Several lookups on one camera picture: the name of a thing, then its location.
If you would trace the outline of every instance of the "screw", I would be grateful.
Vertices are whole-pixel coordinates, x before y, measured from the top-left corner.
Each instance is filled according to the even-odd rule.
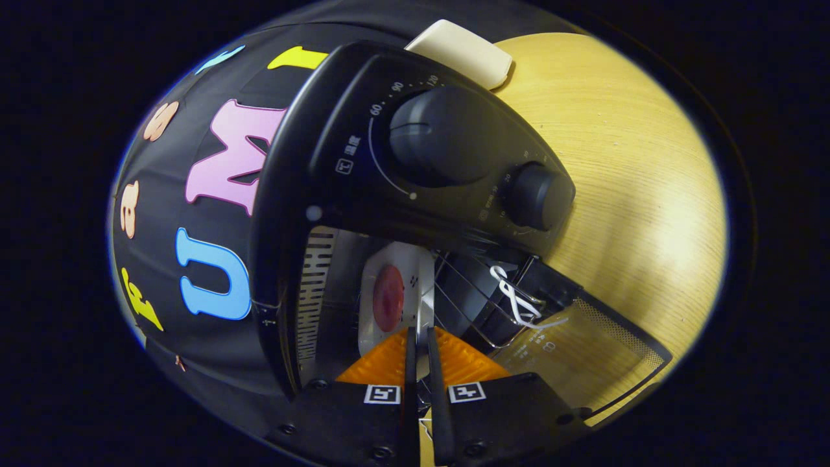
[[[480,455],[484,454],[484,451],[486,449],[487,446],[484,444],[484,441],[472,441],[467,446],[464,446],[464,455],[466,455],[467,457],[479,457]]]
[[[392,450],[386,446],[375,446],[372,449],[372,459],[381,460],[392,457]]]

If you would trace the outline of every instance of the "foam letter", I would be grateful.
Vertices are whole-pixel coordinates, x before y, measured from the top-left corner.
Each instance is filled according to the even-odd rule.
[[[127,238],[135,235],[135,205],[139,203],[139,181],[124,187],[121,195],[121,230],[127,233]]]
[[[173,116],[176,115],[177,110],[178,101],[174,101],[172,104],[164,104],[159,107],[156,113],[153,114],[153,118],[150,119],[147,126],[144,128],[144,138],[146,140],[156,141],[159,137],[161,137],[161,134],[164,133],[168,123],[170,123]]]
[[[127,288],[127,297],[129,298],[129,302],[133,304],[135,312],[156,325],[159,331],[163,331],[164,328],[161,327],[159,317],[156,316],[153,305],[150,305],[149,300],[142,302],[141,299],[143,297],[141,295],[141,291],[135,286],[135,284],[129,281],[127,268],[121,268],[121,277],[124,279],[124,287]]]
[[[223,61],[226,61],[228,58],[233,57],[234,55],[236,55],[236,54],[237,54],[237,52],[239,52],[240,50],[242,50],[242,49],[244,49],[244,48],[245,48],[245,46],[239,46],[239,47],[237,47],[236,49],[234,49],[234,50],[233,50],[233,51],[231,51],[231,52],[224,51],[224,52],[220,53],[220,54],[219,54],[219,55],[217,55],[216,57],[214,57],[214,58],[212,58],[212,59],[210,59],[210,60],[206,61],[206,62],[205,62],[205,64],[204,64],[204,65],[202,65],[202,66],[200,66],[200,67],[199,67],[199,69],[198,69],[198,70],[196,70],[196,72],[195,72],[195,73],[193,73],[193,74],[194,74],[194,75],[198,75],[198,74],[199,74],[199,73],[201,73],[201,72],[202,72],[205,68],[210,68],[211,66],[218,65],[219,63],[222,63]]]
[[[239,320],[251,310],[251,294],[248,291],[248,271],[233,251],[188,237],[187,230],[179,227],[176,233],[176,259],[182,266],[191,261],[209,264],[227,274],[231,284],[227,293],[216,293],[194,286],[190,279],[182,277],[180,285],[184,305],[194,315],[206,313],[224,319]]]
[[[193,203],[199,196],[245,206],[251,215],[259,179],[250,184],[232,181],[262,170],[266,153],[249,137],[271,144],[286,109],[240,106],[236,99],[225,102],[213,117],[210,129],[226,149],[202,159],[190,168],[184,198]]]
[[[299,66],[314,70],[328,56],[329,54],[325,52],[303,50],[302,46],[292,47],[271,60],[268,69],[273,70],[280,66]]]

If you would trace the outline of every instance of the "black fabric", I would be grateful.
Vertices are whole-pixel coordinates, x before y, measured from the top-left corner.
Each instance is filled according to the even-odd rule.
[[[258,29],[338,22],[377,28],[411,40],[439,19],[454,22],[490,42],[539,32],[578,32],[550,12],[514,0],[330,0],[289,12]]]

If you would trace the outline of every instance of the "control dial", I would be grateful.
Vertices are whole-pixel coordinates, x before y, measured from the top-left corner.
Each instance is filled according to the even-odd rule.
[[[433,188],[483,178],[503,157],[504,119],[491,102],[464,88],[438,87],[416,95],[389,124],[401,176]]]
[[[527,164],[507,195],[507,214],[516,225],[548,231],[564,220],[574,195],[567,175],[542,164]]]

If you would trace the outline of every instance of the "yellow letter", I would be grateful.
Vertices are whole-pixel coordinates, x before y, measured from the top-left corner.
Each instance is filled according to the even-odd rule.
[[[135,312],[147,318],[150,322],[156,325],[160,331],[163,331],[164,328],[161,327],[159,318],[155,315],[153,305],[150,305],[149,301],[142,302],[141,298],[143,297],[141,296],[141,291],[129,281],[127,268],[121,268],[121,277],[124,278],[124,286],[127,288],[127,297],[129,297],[129,302],[133,304]]]
[[[303,50],[302,46],[292,47],[276,56],[268,64],[268,69],[273,70],[280,66],[299,66],[314,70],[328,56],[329,54],[324,52]]]

